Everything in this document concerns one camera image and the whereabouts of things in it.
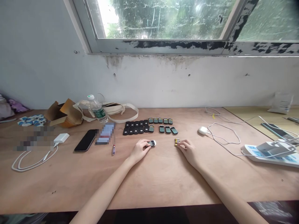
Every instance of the green bottle label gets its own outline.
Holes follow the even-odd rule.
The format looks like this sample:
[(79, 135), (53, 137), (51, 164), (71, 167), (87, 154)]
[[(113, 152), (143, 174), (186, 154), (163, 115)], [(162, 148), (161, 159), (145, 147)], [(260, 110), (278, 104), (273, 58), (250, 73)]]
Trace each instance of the green bottle label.
[(103, 108), (98, 109), (98, 110), (93, 110), (93, 113), (96, 116), (96, 118), (103, 118), (106, 116), (106, 113)]

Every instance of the hand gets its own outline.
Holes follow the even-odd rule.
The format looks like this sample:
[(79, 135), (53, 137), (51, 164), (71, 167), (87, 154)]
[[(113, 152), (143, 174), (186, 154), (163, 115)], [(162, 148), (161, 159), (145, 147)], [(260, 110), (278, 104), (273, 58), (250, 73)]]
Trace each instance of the hand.
[(131, 152), (131, 155), (128, 158), (133, 163), (133, 165), (138, 163), (151, 148), (148, 142), (150, 142), (150, 140), (141, 139), (136, 143), (133, 151)]
[(183, 152), (184, 156), (188, 162), (194, 167), (197, 168), (199, 163), (196, 157), (196, 148), (189, 140), (182, 140), (178, 143), (178, 148)]

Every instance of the charging cable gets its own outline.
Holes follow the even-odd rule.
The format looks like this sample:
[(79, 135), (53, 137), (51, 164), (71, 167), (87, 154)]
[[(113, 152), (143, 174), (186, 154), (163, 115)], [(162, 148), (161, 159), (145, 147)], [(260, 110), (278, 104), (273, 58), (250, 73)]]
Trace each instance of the charging cable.
[[(248, 120), (246, 120), (246, 121), (243, 121), (243, 122), (240, 122), (240, 123), (236, 123), (236, 122), (233, 122), (233, 121), (231, 121), (231, 120), (229, 120), (229, 119), (227, 119), (227, 118), (221, 116), (221, 114), (220, 114), (217, 110), (215, 110), (215, 109), (213, 109), (213, 108), (210, 108), (210, 109), (212, 109), (213, 111), (217, 112), (217, 114), (216, 114), (216, 113), (209, 112), (209, 111), (207, 110), (207, 108), (210, 108), (210, 107), (207, 107), (207, 106), (206, 106), (206, 112), (207, 112), (207, 113), (209, 113), (209, 114), (213, 114), (213, 116), (214, 116), (214, 115), (220, 116), (220, 117), (222, 117), (222, 118), (224, 118), (224, 119), (230, 121), (229, 123), (233, 123), (233, 124), (241, 124), (241, 123), (246, 122), (246, 121), (249, 121), (249, 120), (251, 120), (251, 119), (253, 119), (253, 118), (259, 117), (259, 118), (262, 119), (266, 124), (268, 124), (268, 123), (267, 123), (262, 117), (260, 117), (260, 116), (255, 116), (255, 117), (250, 118), (250, 119), (248, 119)], [(238, 142), (228, 142), (228, 141), (225, 140), (224, 138), (219, 137), (219, 136), (217, 136), (217, 135), (214, 135), (213, 132), (210, 130), (210, 127), (213, 126), (214, 124), (217, 124), (217, 125), (220, 125), (220, 126), (222, 126), (222, 127), (227, 128), (227, 129), (230, 129), (230, 130), (235, 134), (235, 136), (238, 138)], [(290, 131), (287, 131), (287, 130), (283, 130), (283, 131), (286, 131), (286, 132), (295, 134), (295, 135), (297, 135), (297, 138), (299, 138), (299, 135), (296, 134), (296, 133), (293, 133), (293, 132), (290, 132)], [(226, 149), (230, 154), (232, 154), (233, 156), (254, 156), (254, 155), (247, 155), (247, 154), (242, 154), (242, 155), (236, 155), (236, 154), (233, 154), (233, 153), (232, 153), (230, 150), (228, 150), (222, 143), (220, 143), (219, 141), (217, 141), (217, 140), (215, 139), (215, 137), (217, 137), (217, 138), (221, 138), (221, 139), (223, 139), (223, 140), (226, 141), (228, 144), (240, 144), (240, 143), (241, 143), (240, 137), (238, 136), (238, 134), (236, 133), (236, 131), (235, 131), (234, 129), (231, 129), (231, 128), (226, 127), (226, 126), (224, 126), (224, 125), (222, 125), (222, 124), (220, 124), (220, 123), (215, 122), (215, 123), (209, 125), (208, 128), (206, 128), (206, 127), (200, 127), (199, 130), (198, 130), (198, 132), (199, 132), (200, 134), (203, 134), (203, 135), (205, 135), (205, 134), (210, 134), (210, 135), (212, 135), (213, 140), (214, 140), (215, 142), (217, 142), (219, 145), (221, 145), (223, 148), (225, 148), (225, 149)], [(286, 143), (286, 144), (288, 144), (288, 145), (290, 145), (290, 146), (293, 147), (293, 145), (290, 144), (290, 143), (287, 143), (287, 142), (282, 142), (282, 143)], [(286, 153), (286, 152), (278, 153), (278, 154), (275, 154), (275, 155), (272, 155), (272, 156), (255, 156), (255, 157), (270, 158), (270, 157), (278, 156), (278, 155), (285, 154), (285, 153)]]
[[(69, 134), (60, 134), (58, 135), (57, 138), (55, 138), (54, 140), (54, 148), (56, 147), (56, 150), (54, 151), (54, 153), (48, 158), (48, 155), (52, 152), (52, 151), (48, 151), (48, 153), (40, 160), (38, 161), (37, 163), (33, 164), (33, 165), (30, 165), (30, 166), (27, 166), (27, 167), (21, 167), (21, 162), (22, 160), (24, 159), (25, 156), (27, 156), (30, 152), (32, 151), (25, 151), (23, 152), (21, 155), (19, 155), (17, 157), (17, 159), (13, 162), (12, 164), (12, 169), (15, 170), (15, 171), (18, 171), (18, 172), (25, 172), (25, 171), (28, 171), (28, 170), (31, 170), (31, 169), (34, 169), (42, 164), (44, 164), (45, 162), (47, 162), (52, 156), (54, 156), (54, 154), (57, 152), (58, 150), (58, 144), (59, 143), (64, 143), (65, 140), (69, 137)], [(16, 162), (19, 160), (19, 163), (18, 163), (18, 168), (15, 168), (15, 164)]]

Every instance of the person's left hand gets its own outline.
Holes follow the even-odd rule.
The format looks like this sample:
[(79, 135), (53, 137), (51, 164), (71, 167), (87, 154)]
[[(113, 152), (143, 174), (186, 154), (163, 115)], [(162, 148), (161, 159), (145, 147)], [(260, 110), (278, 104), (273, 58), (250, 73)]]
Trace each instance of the person's left hand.
[(131, 155), (128, 157), (128, 159), (133, 163), (133, 165), (138, 163), (151, 148), (148, 142), (150, 142), (150, 140), (141, 139), (136, 143), (133, 151), (131, 152)]

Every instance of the bottle cap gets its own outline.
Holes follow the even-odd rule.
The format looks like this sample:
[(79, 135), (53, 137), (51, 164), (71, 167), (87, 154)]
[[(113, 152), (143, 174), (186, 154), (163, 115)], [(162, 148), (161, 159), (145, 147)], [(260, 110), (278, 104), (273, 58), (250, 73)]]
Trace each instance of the bottle cap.
[(89, 100), (93, 100), (93, 99), (94, 99), (94, 95), (88, 95), (87, 98), (88, 98)]

